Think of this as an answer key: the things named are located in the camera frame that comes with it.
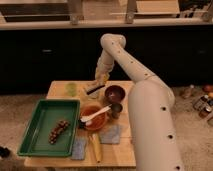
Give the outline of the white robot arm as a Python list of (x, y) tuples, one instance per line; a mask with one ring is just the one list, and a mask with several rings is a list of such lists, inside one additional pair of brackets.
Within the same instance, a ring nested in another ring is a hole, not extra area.
[(117, 62), (134, 83), (128, 113), (136, 171), (185, 171), (171, 117), (173, 91), (125, 50), (123, 35), (104, 34), (100, 43), (96, 79), (111, 72)]

